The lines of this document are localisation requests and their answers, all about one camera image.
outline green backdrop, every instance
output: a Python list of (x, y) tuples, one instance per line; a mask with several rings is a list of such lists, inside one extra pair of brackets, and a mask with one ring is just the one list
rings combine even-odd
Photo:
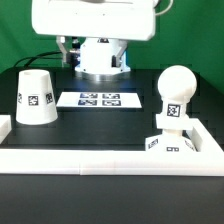
[[(55, 37), (33, 31), (31, 3), (0, 0), (0, 72), (23, 57), (58, 50)], [(167, 4), (168, 0), (163, 0), (160, 9)], [(129, 66), (145, 69), (186, 65), (224, 93), (223, 12), (223, 0), (174, 0), (173, 8), (157, 18), (157, 32), (152, 40), (129, 43)], [(58, 60), (37, 63), (60, 66)]]

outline white cylinder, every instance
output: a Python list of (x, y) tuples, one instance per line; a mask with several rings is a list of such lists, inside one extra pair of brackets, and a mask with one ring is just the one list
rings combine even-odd
[(22, 124), (47, 124), (57, 119), (48, 71), (33, 69), (19, 73), (16, 120)]

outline cable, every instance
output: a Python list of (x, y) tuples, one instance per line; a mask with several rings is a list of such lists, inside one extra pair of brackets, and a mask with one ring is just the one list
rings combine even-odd
[(167, 13), (172, 8), (173, 2), (174, 2), (174, 0), (170, 0), (170, 4), (167, 6), (167, 8), (161, 12), (156, 13), (156, 16), (161, 16), (161, 15)]
[(61, 54), (61, 51), (50, 51), (50, 52), (45, 52), (42, 54), (38, 54), (37, 56), (31, 58), (25, 65), (24, 67), (29, 67), (30, 64), (32, 64), (35, 60), (38, 58), (44, 57), (44, 56), (49, 56), (49, 55), (54, 55), (54, 54)]
[(26, 58), (22, 58), (22, 59), (20, 59), (19, 61), (17, 61), (17, 62), (14, 64), (13, 67), (17, 67), (17, 65), (18, 65), (20, 62), (25, 61), (25, 60), (28, 60), (28, 59), (30, 59), (30, 60), (32, 60), (32, 62), (34, 62), (34, 61), (37, 60), (37, 59), (47, 59), (47, 60), (52, 59), (52, 60), (54, 60), (54, 59), (62, 59), (62, 58), (49, 58), (49, 57), (44, 57), (44, 56), (26, 57)]

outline black cable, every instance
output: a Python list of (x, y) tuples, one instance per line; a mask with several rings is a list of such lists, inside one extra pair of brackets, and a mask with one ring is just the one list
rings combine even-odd
[(54, 54), (61, 54), (61, 51), (50, 51), (50, 52), (45, 52), (42, 54), (38, 54), (37, 56), (31, 58), (25, 65), (24, 67), (29, 67), (30, 64), (32, 64), (35, 60), (38, 58), (44, 57), (44, 56), (49, 56), (49, 55), (54, 55)]
[(33, 61), (35, 61), (35, 60), (37, 60), (37, 59), (50, 59), (50, 60), (54, 60), (54, 59), (62, 59), (62, 58), (49, 58), (49, 57), (43, 57), (43, 56), (41, 56), (41, 57), (26, 57), (26, 58), (22, 58), (22, 59), (20, 59), (19, 61), (17, 61), (15, 64), (14, 64), (14, 66), (13, 67), (16, 67), (20, 62), (22, 62), (22, 61), (25, 61), (25, 60), (28, 60), (28, 59), (30, 59), (30, 60), (33, 60)]

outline white plastic object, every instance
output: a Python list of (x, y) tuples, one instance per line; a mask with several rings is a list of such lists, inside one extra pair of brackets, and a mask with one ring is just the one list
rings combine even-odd
[(12, 130), (11, 116), (10, 115), (0, 115), (0, 144)]
[(39, 125), (57, 119), (50, 74), (31, 69), (19, 73), (16, 120), (22, 124)]
[(193, 72), (185, 66), (175, 65), (167, 68), (159, 77), (158, 90), (162, 100), (186, 104), (194, 95), (197, 81)]
[(224, 176), (222, 149), (198, 119), (191, 123), (200, 152), (1, 149), (0, 173)]
[(32, 0), (38, 34), (149, 40), (155, 34), (155, 0)]
[(159, 77), (158, 90), (163, 100), (162, 113), (156, 115), (157, 128), (162, 135), (146, 138), (146, 151), (195, 152), (192, 142), (182, 136), (183, 130), (192, 130), (186, 115), (187, 103), (196, 91), (196, 78), (184, 66), (171, 66)]

